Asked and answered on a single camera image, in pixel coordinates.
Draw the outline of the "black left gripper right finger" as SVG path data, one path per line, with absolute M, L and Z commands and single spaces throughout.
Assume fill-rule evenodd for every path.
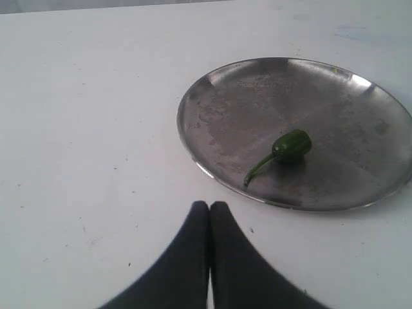
M 326 308 L 270 266 L 224 201 L 211 205 L 209 218 L 215 308 Z

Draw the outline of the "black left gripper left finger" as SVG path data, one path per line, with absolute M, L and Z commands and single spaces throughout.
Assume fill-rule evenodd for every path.
M 170 245 L 131 286 L 103 308 L 206 308 L 209 208 L 195 201 Z

